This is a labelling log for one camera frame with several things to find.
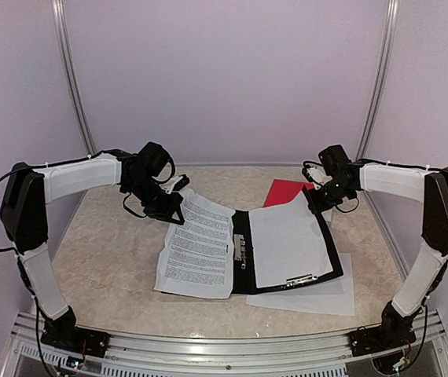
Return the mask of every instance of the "metal frame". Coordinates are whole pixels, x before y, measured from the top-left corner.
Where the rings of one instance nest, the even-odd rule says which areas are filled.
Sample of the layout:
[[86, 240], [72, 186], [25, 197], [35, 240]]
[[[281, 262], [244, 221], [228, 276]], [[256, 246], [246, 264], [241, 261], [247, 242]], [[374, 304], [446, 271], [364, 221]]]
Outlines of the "metal frame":
[[[421, 341], [424, 315], [413, 322], [417, 342]], [[42, 331], [42, 320], [39, 328]], [[321, 370], [344, 368], [352, 361], [371, 356], [352, 357], [348, 331], [331, 331], [314, 335], [297, 335], [264, 339], [183, 339], [153, 335], [135, 335], [110, 331], [111, 339], [105, 359], [88, 357], [95, 373], [90, 375], [299, 375]], [[442, 375], [448, 377], [448, 342], [439, 315], [428, 314], [427, 342], [436, 349]], [[20, 356], [38, 359], [35, 340], [35, 317], [20, 313], [13, 326], [7, 358], [1, 377], [13, 377]], [[78, 356], [42, 345], [46, 362]], [[389, 353], [373, 354], [373, 357]]]
[[86, 147], [86, 151], [89, 154], [94, 155], [97, 152], [97, 149], [86, 120], [86, 114], [84, 113], [77, 78], [75, 77], [71, 48], [68, 41], [67, 24], [65, 23], [64, 3], [63, 0], [51, 0], [51, 5], [53, 8], [55, 28], [57, 29], [61, 59], [64, 63], [64, 71], [67, 78], [68, 92], [70, 93], [72, 104], [74, 105], [75, 116], [77, 117], [77, 123], [79, 125], [81, 136], [83, 137], [83, 143]]
[[373, 94], [371, 95], [371, 103], [365, 117], [365, 126], [362, 136], [358, 142], [357, 155], [355, 159], [361, 159], [365, 156], [371, 133], [373, 132], [374, 123], [380, 107], [381, 96], [383, 94], [385, 79], [387, 77], [388, 65], [390, 65], [391, 49], [394, 42], [395, 26], [397, 24], [398, 0], [388, 1], [387, 19], [384, 25], [383, 41], [381, 43], [380, 61], [374, 81]]

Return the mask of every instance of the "wall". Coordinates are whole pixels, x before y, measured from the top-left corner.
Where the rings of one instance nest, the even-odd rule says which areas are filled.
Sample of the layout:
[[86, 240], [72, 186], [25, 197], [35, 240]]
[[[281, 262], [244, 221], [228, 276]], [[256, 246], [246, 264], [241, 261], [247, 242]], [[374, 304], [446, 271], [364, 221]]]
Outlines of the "wall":
[[[448, 166], [448, 2], [403, 0], [369, 158]], [[373, 196], [409, 266], [417, 255], [421, 207]], [[448, 271], [434, 297], [448, 333]]]
[[386, 0], [65, 2], [98, 148], [147, 140], [178, 163], [356, 153]]
[[[0, 176], [19, 161], [44, 163], [84, 154], [50, 2], [0, 2]], [[74, 196], [50, 205], [51, 250], [78, 201]], [[0, 247], [5, 246], [8, 241], [0, 222]], [[18, 310], [28, 309], [30, 301], [13, 255], [0, 254], [0, 354]]]

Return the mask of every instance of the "open folder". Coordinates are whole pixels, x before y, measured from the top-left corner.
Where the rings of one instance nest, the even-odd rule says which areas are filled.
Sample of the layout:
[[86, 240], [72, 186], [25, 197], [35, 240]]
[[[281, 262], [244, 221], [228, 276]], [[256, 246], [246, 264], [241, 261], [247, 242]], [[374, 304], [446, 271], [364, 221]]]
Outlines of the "open folder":
[[250, 211], [220, 206], [185, 188], [184, 225], [171, 224], [155, 289], [228, 298], [306, 287], [343, 275], [325, 219], [306, 188], [289, 203]]

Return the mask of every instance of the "robotic arm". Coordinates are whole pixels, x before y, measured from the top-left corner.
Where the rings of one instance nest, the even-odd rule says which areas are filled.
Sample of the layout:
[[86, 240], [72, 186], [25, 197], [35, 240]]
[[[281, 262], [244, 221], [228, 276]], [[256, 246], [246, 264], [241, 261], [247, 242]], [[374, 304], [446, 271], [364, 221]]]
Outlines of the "robotic arm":
[[343, 198], [356, 198], [357, 191], [385, 192], [424, 205], [420, 252], [401, 290], [385, 306], [381, 325], [349, 334], [354, 356], [415, 342], [413, 319], [439, 285], [448, 262], [448, 167], [432, 171], [369, 160], [351, 162], [341, 145], [318, 156], [325, 175], [309, 164], [303, 168], [316, 186], [307, 195], [315, 214], [341, 204]]
[[[157, 181], [161, 170], [171, 165], [171, 176]], [[25, 163], [13, 167], [2, 201], [0, 217], [7, 236], [17, 250], [20, 275], [45, 318], [42, 342], [77, 353], [103, 357], [108, 334], [75, 326], [75, 315], [60, 292], [48, 252], [46, 205], [62, 196], [106, 185], [119, 185], [119, 190], [133, 194], [144, 207], [143, 218], [183, 224], [176, 192], [189, 183], [182, 175], [174, 177], [174, 162], [161, 145], [149, 142], [139, 153], [119, 149], [74, 163], [58, 163], [33, 169]]]

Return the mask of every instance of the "vertical metal post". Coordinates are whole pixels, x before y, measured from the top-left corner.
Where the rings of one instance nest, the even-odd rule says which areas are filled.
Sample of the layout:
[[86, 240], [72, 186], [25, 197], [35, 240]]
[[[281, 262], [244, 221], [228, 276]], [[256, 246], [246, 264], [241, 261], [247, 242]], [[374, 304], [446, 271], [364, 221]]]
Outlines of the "vertical metal post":
[[91, 136], [90, 128], [86, 120], [81, 95], [79, 93], [79, 87], [77, 85], [77, 79], [75, 77], [70, 43], [68, 41], [67, 24], [65, 23], [64, 3], [63, 0], [51, 0], [51, 5], [53, 7], [54, 24], [57, 29], [58, 44], [60, 47], [61, 59], [64, 63], [68, 91], [74, 105], [77, 123], [79, 124], [79, 129], [81, 131], [81, 136], [83, 137], [86, 151], [90, 154], [94, 154], [97, 149], [95, 148], [93, 137]]
[[380, 62], [374, 81], [371, 103], [365, 118], [365, 126], [360, 141], [358, 142], [357, 155], [355, 159], [361, 159], [365, 156], [369, 141], [373, 132], [374, 123], [380, 107], [381, 95], [383, 94], [388, 65], [390, 64], [391, 48], [393, 46], [395, 25], [397, 24], [398, 0], [388, 1], [387, 19], [384, 25], [383, 41], [381, 43]]

